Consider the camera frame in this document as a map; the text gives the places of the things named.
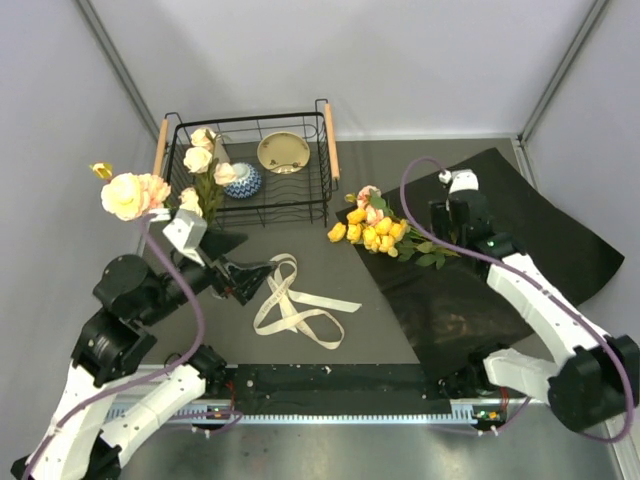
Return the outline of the pale pink rose spray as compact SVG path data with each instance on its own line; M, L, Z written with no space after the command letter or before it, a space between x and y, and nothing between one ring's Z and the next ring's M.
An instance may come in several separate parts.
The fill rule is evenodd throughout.
M191 147L185 153L183 165L193 176L193 185L179 195L179 207L195 212L209 226L214 223L222 204L224 188L236 178L231 162L219 164L212 155L217 137L224 140L223 135L208 127L191 134Z

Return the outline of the white printed ribbon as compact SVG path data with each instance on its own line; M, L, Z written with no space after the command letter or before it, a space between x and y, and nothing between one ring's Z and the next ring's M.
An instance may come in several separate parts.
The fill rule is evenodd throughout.
M254 332L259 336L283 331L302 333L326 350L338 349L345 338L345 330L331 312L355 313L362 304L292 290L298 274L297 259L289 253L282 253L272 257L271 261L275 269L266 279L270 295L254 317ZM312 317L328 319L338 329L339 338L321 340L307 323Z

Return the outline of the large peach peony stem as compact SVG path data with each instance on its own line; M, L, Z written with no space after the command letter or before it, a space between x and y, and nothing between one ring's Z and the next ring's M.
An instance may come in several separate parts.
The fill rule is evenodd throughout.
M162 208L171 186L153 174L113 174L108 163L90 166L94 175L105 181L100 193L103 209L122 221L136 220L152 210Z

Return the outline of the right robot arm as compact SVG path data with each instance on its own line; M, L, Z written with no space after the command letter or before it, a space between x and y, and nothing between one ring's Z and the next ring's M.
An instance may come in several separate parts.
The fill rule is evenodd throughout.
M542 275L522 244L493 227L477 190L430 205L436 242L471 259L489 288L534 330L550 360L494 347L467 370L469 388L487 396L500 386L546 404L569 430L583 432L618 415L631 424L639 405L639 347L583 317Z

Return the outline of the pink peony stem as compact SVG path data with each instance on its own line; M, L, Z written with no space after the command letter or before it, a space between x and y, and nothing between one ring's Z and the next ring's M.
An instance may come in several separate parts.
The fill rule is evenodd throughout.
M346 194L344 200L355 206L360 219L368 225L374 226L385 217L393 216L387 201L382 197L381 190L373 185L362 187L357 194Z

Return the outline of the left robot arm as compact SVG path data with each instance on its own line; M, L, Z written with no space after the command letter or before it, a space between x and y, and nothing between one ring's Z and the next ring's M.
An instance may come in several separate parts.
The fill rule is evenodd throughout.
M116 395L156 343L148 327L187 297L170 273L156 273L134 254L112 260L93 294L102 306L81 330L48 432L34 453L12 465L17 479L116 479L133 453L183 407L229 387L226 361L198 344L184 364L158 376L155 389L108 421Z

